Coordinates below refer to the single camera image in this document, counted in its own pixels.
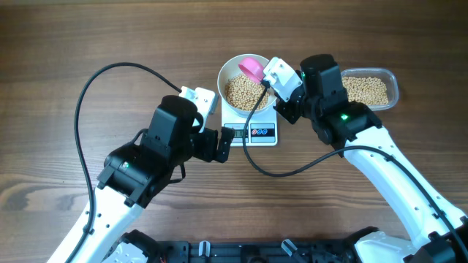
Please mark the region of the soybeans in container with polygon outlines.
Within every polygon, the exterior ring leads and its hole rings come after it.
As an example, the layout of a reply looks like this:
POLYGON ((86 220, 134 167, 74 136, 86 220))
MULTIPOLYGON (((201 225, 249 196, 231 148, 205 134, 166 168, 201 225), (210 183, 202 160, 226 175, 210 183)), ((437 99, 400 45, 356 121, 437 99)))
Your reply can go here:
POLYGON ((350 102, 360 102, 367 106, 380 106, 388 103, 387 86, 377 77, 343 77, 350 102))

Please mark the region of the white digital kitchen scale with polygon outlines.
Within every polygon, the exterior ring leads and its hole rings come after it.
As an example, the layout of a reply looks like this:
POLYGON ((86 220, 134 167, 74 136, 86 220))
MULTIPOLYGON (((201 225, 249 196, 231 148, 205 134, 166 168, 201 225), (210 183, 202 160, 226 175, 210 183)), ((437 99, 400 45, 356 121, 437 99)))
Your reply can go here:
MULTIPOLYGON (((247 126, 246 146, 275 146, 279 140, 277 115, 273 102, 264 109, 257 110, 247 126)), ((222 126, 235 129, 231 145, 242 146, 242 131, 249 112, 239 115, 226 101, 222 101, 222 126)))

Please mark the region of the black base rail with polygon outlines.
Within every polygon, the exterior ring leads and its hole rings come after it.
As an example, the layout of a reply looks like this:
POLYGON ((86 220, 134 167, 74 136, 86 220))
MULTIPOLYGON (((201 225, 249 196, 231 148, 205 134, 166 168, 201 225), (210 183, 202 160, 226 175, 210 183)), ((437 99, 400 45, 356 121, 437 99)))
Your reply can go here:
POLYGON ((155 241, 134 229, 123 234, 103 262, 224 263, 224 262, 359 262, 344 240, 283 240, 261 243, 198 243, 155 241))

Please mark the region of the clear plastic container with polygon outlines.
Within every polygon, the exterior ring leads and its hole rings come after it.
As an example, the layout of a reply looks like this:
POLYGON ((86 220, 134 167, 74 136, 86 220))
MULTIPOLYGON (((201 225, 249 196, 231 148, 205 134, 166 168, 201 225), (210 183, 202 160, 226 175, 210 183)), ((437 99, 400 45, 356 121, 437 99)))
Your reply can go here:
POLYGON ((388 103, 380 106, 368 106, 373 111, 389 110, 399 100, 399 88, 396 77, 392 72, 383 68, 355 68, 346 69, 341 73, 343 77, 377 77, 387 86, 388 103))

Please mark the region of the soybeans in bowl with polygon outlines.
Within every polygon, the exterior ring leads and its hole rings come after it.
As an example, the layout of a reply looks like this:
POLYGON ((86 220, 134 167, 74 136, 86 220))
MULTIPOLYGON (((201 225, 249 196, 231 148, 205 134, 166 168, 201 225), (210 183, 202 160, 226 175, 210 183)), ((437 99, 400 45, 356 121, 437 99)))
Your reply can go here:
POLYGON ((227 102, 239 110, 251 111, 259 101, 265 87, 239 74, 228 80, 225 86, 227 102))

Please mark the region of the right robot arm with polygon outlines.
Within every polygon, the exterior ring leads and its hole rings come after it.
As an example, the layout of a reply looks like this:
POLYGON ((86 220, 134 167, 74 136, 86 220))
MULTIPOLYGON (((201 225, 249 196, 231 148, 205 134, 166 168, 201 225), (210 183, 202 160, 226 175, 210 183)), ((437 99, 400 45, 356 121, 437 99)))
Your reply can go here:
POLYGON ((264 71, 290 123, 308 118, 319 139, 359 169, 390 205, 409 235, 376 227, 349 236, 357 262, 466 262, 467 215, 447 201, 398 149, 382 121, 363 103, 349 102, 339 65, 321 54, 295 71, 273 58, 264 71))

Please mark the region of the white bowl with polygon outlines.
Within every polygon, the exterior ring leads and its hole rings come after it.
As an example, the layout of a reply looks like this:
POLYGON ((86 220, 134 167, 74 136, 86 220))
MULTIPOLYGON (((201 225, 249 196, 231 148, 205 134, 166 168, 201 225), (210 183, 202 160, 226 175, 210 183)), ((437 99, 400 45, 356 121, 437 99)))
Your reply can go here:
MULTIPOLYGON (((245 57, 252 57, 257 59, 264 67, 267 65, 269 60, 265 57, 255 55, 255 54, 243 54, 236 56, 234 58, 231 58, 228 62, 224 64, 224 66, 221 68, 218 79, 217 79, 217 85, 218 85, 218 90, 219 94, 222 98, 222 101, 227 102, 227 97, 225 93, 225 86, 227 85, 227 82, 229 79, 244 73, 239 69, 238 64, 241 62, 241 60, 245 57)), ((238 108, 235 108, 231 106, 239 115, 241 114, 246 114, 247 112, 251 111, 245 111, 245 110, 239 110, 238 108)))

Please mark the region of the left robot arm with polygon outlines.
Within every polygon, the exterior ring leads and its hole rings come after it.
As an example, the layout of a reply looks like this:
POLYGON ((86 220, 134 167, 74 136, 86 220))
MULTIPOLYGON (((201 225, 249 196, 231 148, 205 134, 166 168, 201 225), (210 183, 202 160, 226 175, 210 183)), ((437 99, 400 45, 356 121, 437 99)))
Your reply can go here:
POLYGON ((106 157, 88 204, 50 262, 102 262, 151 200, 176 182, 176 167, 191 158, 226 162, 235 132, 205 127, 217 100, 216 94, 165 96, 149 127, 106 157))

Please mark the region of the pink plastic scoop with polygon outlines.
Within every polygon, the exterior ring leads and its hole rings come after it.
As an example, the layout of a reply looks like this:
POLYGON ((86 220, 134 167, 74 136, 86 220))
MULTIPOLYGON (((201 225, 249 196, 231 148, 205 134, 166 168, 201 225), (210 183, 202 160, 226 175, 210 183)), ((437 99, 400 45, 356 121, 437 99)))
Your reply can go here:
POLYGON ((238 64, 238 67, 251 81, 256 84, 260 84, 264 78, 264 66, 255 58, 243 58, 238 64))

